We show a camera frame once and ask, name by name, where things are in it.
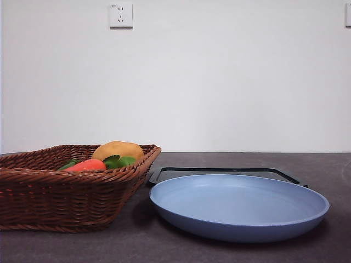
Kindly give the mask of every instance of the outlet plate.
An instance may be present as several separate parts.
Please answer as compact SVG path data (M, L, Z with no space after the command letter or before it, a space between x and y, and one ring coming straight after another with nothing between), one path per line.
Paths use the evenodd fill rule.
M347 3L345 8L345 26L351 28L351 3Z
M133 28L133 4L111 3L109 5L110 28Z

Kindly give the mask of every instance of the black tray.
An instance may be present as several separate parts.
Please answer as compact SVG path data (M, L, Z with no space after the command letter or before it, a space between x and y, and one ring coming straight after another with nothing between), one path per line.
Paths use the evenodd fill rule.
M182 176L197 174L239 174L264 178L277 179L285 182L291 182L296 185L308 187L308 184L302 182L296 177L292 177L274 168L199 168L199 167L158 167L154 169L149 182L158 184L159 182Z

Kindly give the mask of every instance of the dark countertop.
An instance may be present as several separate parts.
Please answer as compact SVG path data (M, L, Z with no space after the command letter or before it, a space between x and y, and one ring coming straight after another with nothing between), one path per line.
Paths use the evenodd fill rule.
M276 168L324 195L330 210L315 229L291 240L226 243L165 222L145 184L101 232L0 232L0 262L350 262L351 153L161 153L158 166Z

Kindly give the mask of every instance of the blue plate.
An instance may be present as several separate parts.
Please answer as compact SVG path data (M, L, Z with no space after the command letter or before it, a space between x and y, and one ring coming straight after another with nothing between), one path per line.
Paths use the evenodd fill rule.
M265 243L313 229L328 200L303 186L246 175L192 175L150 190L160 215L190 233L221 241Z

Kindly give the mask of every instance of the wicker basket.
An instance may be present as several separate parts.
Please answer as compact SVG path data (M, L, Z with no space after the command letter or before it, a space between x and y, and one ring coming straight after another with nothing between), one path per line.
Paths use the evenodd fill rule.
M0 230L78 233L108 227L161 148L141 145L144 157L120 169L57 171L70 159L90 159L97 147L60 145L0 157Z

